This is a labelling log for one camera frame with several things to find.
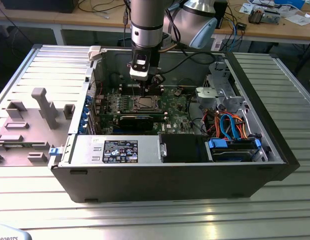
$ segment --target white sticker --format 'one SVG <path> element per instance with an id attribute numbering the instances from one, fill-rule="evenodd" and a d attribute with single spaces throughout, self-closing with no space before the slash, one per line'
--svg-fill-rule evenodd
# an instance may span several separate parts
<path id="1" fill-rule="evenodd" d="M 103 144 L 105 142 L 105 137 L 102 136 L 93 136 L 91 138 L 92 144 Z"/>

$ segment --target connector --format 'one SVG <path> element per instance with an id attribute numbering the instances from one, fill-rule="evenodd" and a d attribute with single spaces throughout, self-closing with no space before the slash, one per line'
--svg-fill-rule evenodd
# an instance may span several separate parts
<path id="1" fill-rule="evenodd" d="M 125 11 L 124 11 L 123 24 L 124 25 L 128 24 L 128 10 L 127 10 L 127 8 L 125 8 Z"/>

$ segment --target power cord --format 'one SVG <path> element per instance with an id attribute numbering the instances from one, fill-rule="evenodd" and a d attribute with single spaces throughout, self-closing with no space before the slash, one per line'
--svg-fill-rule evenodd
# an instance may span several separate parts
<path id="1" fill-rule="evenodd" d="M 128 7 L 126 6 L 125 12 L 124 12 L 124 17 L 123 17 L 123 24 L 124 24 L 124 34 L 123 34 L 123 41 L 124 41 L 124 47 L 126 47 L 126 27 L 128 24 Z"/>
<path id="2" fill-rule="evenodd" d="M 183 64 L 186 60 L 190 59 L 192 56 L 198 55 L 198 54 L 206 54 L 211 56 L 211 58 L 213 59 L 211 62 L 208 62 L 207 64 L 212 64 L 216 61 L 216 57 L 209 51 L 198 51 L 198 52 L 194 52 L 190 55 L 188 55 L 187 57 L 185 57 L 183 60 L 181 60 L 177 65 L 175 65 L 173 68 L 167 70 L 167 71 L 161 71 L 160 74 L 167 74 L 171 71 L 173 71 L 174 69 L 176 69 L 177 67 L 179 67 L 181 64 Z"/>
<path id="3" fill-rule="evenodd" d="M 3 12 L 3 10 L 0 8 L 0 12 L 5 16 L 5 18 L 10 21 L 11 24 L 14 25 L 15 28 L 18 29 L 18 31 L 29 41 L 30 44 L 34 45 L 34 43 L 19 29 L 19 27 L 16 26 L 16 24 L 10 20 L 10 18 Z"/>
<path id="4" fill-rule="evenodd" d="M 161 54 L 162 53 L 166 53 L 166 52 L 168 52 L 171 49 L 174 49 L 178 45 L 178 43 L 180 43 L 180 40 L 181 40 L 180 32 L 179 32 L 178 28 L 176 27 L 176 25 L 174 24 L 174 20 L 173 20 L 173 18 L 171 16 L 169 10 L 167 9 L 165 12 L 166 12 L 166 15 L 167 15 L 167 18 L 168 18 L 169 22 L 171 23 L 171 25 L 173 27 L 175 38 L 176 38 L 176 43 L 173 44 L 169 48 L 166 48 L 166 49 L 163 49 L 163 50 L 159 50 L 158 52 L 161 53 Z"/>
<path id="5" fill-rule="evenodd" d="M 85 1 L 87 1 L 87 0 L 82 0 L 81 2 L 78 3 L 78 9 L 80 9 L 80 10 L 86 12 L 86 13 L 100 13 L 100 12 L 112 10 L 112 9 L 115 9 L 115 8 L 118 8 L 118 7 L 121 7 L 121 6 L 125 6 L 125 4 L 121 4 L 121 5 L 113 6 L 113 7 L 107 8 L 107 9 L 103 9 L 103 10 L 89 11 L 89 10 L 82 9 L 81 6 L 80 6 L 80 5 L 81 5 L 83 2 L 85 2 Z"/>

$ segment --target table leg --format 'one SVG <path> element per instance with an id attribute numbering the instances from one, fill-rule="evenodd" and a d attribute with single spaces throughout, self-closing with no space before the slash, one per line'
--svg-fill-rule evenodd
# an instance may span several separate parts
<path id="1" fill-rule="evenodd" d="M 52 30 L 54 31 L 57 45 L 66 45 L 66 41 L 64 39 L 64 35 L 63 35 L 61 27 L 56 26 L 52 28 Z"/>
<path id="2" fill-rule="evenodd" d="M 9 33 L 7 32 L 6 26 L 1 26 L 1 25 L 0 25 L 0 33 L 1 33 L 5 38 L 8 38 L 8 37 L 9 37 Z"/>
<path id="3" fill-rule="evenodd" d="M 221 44 L 223 40 L 226 38 L 226 35 L 224 34 L 214 34 L 212 36 L 214 38 L 213 45 L 211 47 L 211 51 L 219 51 L 221 48 Z"/>

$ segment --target metal workbench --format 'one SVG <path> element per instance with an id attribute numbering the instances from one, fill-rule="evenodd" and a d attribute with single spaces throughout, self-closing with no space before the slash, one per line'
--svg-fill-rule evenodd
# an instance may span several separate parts
<path id="1" fill-rule="evenodd" d="M 31 67 L 43 62 L 47 66 L 54 57 L 61 60 L 61 53 L 61 64 L 85 66 L 88 49 L 34 48 L 0 95 L 0 126 L 7 117 L 2 108 L 12 96 L 31 106 L 23 93 L 43 86 L 48 78 L 37 79 Z M 259 54 L 235 56 L 301 164 L 284 181 L 267 184 L 251 198 L 88 204 L 72 202 L 45 166 L 0 167 L 0 223 L 28 231 L 33 240 L 310 240 L 310 97 L 280 60 Z M 55 105 L 76 102 L 78 75 L 45 81 L 48 100 Z M 62 86 L 65 81 L 68 87 Z M 59 95 L 69 91 L 74 100 Z"/>

